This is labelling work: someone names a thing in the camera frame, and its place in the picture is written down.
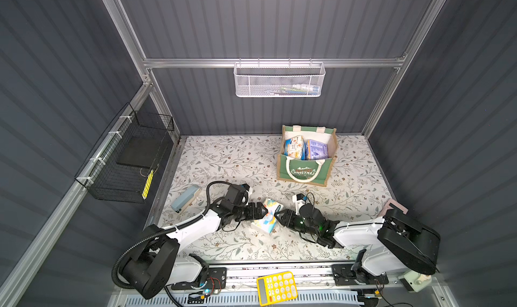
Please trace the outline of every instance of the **robotic arm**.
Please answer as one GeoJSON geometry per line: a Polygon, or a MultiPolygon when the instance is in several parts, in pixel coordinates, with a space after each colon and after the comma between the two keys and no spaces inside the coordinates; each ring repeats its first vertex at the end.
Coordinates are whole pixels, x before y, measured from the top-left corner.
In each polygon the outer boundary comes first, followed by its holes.
{"type": "Polygon", "coordinates": [[[128,249],[112,269],[113,282],[124,289],[136,289],[142,297],[150,299],[166,285],[181,282],[201,287],[208,277],[208,265],[199,257],[177,257],[185,247],[204,235],[227,226],[231,221],[262,219],[267,209],[262,203],[249,203],[252,189],[225,181],[208,184],[207,207],[200,215],[178,225],[145,228],[144,238],[128,249]],[[229,185],[225,196],[210,204],[210,186],[215,183],[229,185]]]}
{"type": "MultiPolygon", "coordinates": [[[[208,184],[206,192],[207,206],[201,214],[178,225],[145,228],[143,239],[124,252],[113,265],[111,276],[117,286],[136,289],[145,299],[154,297],[170,284],[202,287],[208,278],[208,265],[197,256],[177,257],[178,253],[231,221],[258,220],[267,214],[261,203],[249,203],[252,190],[247,184],[214,181],[208,184]],[[215,183],[227,184],[229,188],[225,196],[210,203],[209,190],[215,183]]],[[[275,214],[282,226],[308,234],[314,243],[330,249],[371,246],[359,252],[355,263],[346,270],[345,278],[375,284],[376,281],[383,283],[385,272],[405,267],[426,275],[435,273],[440,236],[431,228],[397,209],[388,210],[385,216],[369,221],[331,221],[304,198],[302,194],[295,196],[296,212],[285,209],[275,214]]]]}
{"type": "Polygon", "coordinates": [[[426,275],[436,272],[440,235],[402,211],[390,209],[383,217],[369,221],[330,221],[304,198],[302,194],[293,198],[298,213],[285,209],[275,217],[281,225],[309,234],[314,242],[330,249],[371,246],[359,252],[348,273],[355,281],[375,283],[383,273],[406,267],[426,275]]]}

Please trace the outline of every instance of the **black mounting plate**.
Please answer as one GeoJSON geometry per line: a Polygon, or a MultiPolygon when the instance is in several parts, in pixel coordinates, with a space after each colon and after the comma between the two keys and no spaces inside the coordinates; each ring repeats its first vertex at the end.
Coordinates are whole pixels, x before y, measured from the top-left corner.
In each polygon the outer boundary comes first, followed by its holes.
{"type": "MultiPolygon", "coordinates": [[[[226,287],[226,268],[209,268],[208,276],[214,278],[214,290],[224,289],[226,287]]],[[[192,286],[197,287],[198,284],[193,282],[178,282],[171,285],[171,290],[192,290],[192,286]]],[[[207,283],[205,287],[203,287],[203,289],[206,288],[212,288],[212,281],[210,279],[207,279],[207,283]]]]}
{"type": "MultiPolygon", "coordinates": [[[[356,273],[352,271],[353,265],[353,263],[332,265],[332,274],[334,281],[336,282],[336,286],[355,286],[360,284],[356,281],[356,273]]],[[[368,277],[367,285],[375,285],[377,284],[377,281],[381,285],[387,285],[389,282],[388,277],[383,273],[378,277],[373,275],[368,277]]]]}

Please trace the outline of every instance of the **white wire basket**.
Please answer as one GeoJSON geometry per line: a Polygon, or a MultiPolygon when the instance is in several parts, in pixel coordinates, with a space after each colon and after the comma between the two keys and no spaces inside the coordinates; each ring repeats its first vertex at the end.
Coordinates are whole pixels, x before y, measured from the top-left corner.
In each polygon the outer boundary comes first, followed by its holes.
{"type": "Polygon", "coordinates": [[[325,78],[322,62],[236,62],[235,94],[238,97],[319,97],[325,78]]]}

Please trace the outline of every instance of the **black wire basket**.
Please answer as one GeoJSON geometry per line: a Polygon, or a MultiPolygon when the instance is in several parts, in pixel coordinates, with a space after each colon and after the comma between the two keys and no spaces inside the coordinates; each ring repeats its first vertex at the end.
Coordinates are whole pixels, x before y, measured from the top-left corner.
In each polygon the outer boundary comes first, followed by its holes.
{"type": "Polygon", "coordinates": [[[89,174],[75,179],[98,200],[152,200],[174,147],[173,131],[171,116],[132,111],[118,131],[109,132],[105,149],[89,159],[89,174]]]}

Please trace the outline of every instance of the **yellow label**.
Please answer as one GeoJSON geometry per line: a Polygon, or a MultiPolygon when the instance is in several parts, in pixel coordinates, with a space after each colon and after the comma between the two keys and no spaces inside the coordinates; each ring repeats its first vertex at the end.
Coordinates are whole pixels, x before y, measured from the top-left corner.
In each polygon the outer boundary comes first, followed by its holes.
{"type": "Polygon", "coordinates": [[[144,199],[147,198],[147,193],[149,193],[149,188],[151,188],[152,176],[154,176],[154,174],[155,174],[155,171],[151,170],[151,172],[149,173],[149,176],[147,176],[147,182],[145,183],[144,192],[142,193],[142,197],[144,199]]]}

